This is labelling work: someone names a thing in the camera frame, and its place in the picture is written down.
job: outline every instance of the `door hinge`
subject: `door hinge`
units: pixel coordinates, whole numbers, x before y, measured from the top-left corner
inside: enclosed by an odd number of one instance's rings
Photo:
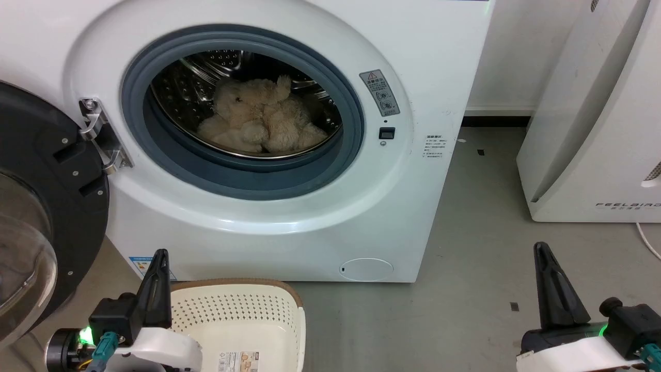
[[[84,140],[94,143],[103,161],[103,172],[113,174],[120,168],[133,167],[131,159],[103,111],[101,101],[96,98],[81,98],[78,104],[87,125],[86,128],[80,129],[79,133]]]

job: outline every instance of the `green led light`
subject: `green led light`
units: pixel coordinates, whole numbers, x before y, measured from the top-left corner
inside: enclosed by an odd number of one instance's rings
[[[78,333],[78,338],[80,338],[81,344],[94,346],[94,338],[92,337],[92,328],[90,328],[89,326],[87,326],[87,328],[82,329]]]

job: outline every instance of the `plush toy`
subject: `plush toy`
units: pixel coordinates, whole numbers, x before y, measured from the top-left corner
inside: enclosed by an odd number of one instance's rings
[[[278,87],[289,91],[292,81],[288,76],[278,78]],[[303,99],[288,95],[264,106],[264,123],[268,139],[262,145],[269,152],[302,150],[318,144],[327,135],[312,124],[310,112]]]
[[[302,150],[327,137],[312,124],[302,99],[290,94],[292,81],[222,80],[214,95],[215,114],[203,121],[198,134],[222,146],[245,152]]]

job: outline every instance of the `warning label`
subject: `warning label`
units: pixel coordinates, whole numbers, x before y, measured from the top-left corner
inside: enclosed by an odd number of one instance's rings
[[[399,114],[399,106],[381,70],[366,71],[360,74],[360,78],[367,85],[376,102],[381,116]]]
[[[428,134],[424,141],[424,149],[422,149],[423,158],[442,158],[444,149],[446,148],[447,140],[443,139],[440,134]]]
[[[151,263],[151,257],[129,257],[128,259],[136,266],[137,270],[145,276],[147,269],[149,269],[149,264]],[[176,280],[172,270],[170,270],[170,280]]]

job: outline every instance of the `laundry basket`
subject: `laundry basket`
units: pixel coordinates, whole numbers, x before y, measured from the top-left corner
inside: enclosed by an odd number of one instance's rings
[[[213,279],[172,285],[172,330],[202,346],[202,372],[300,372],[305,312],[274,280]]]

